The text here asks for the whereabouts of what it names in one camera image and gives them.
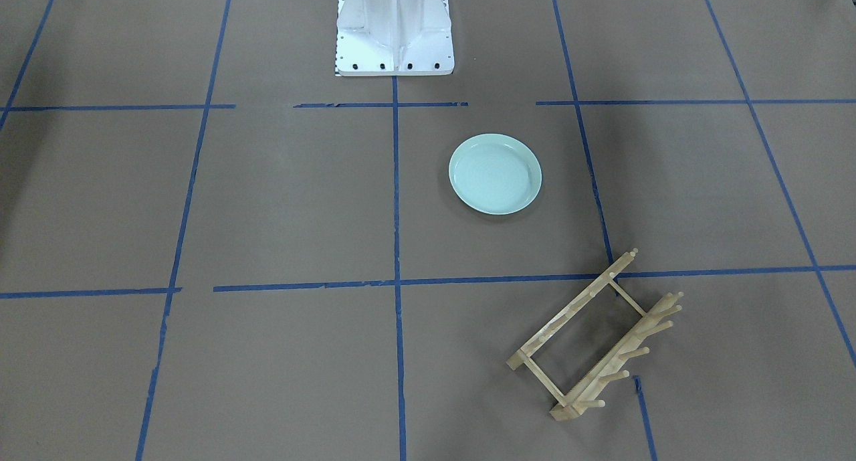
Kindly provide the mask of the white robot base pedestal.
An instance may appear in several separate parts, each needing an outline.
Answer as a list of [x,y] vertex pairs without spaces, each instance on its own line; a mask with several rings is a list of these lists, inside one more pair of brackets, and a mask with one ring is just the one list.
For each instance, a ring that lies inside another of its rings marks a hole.
[[337,0],[334,73],[342,77],[450,75],[449,0]]

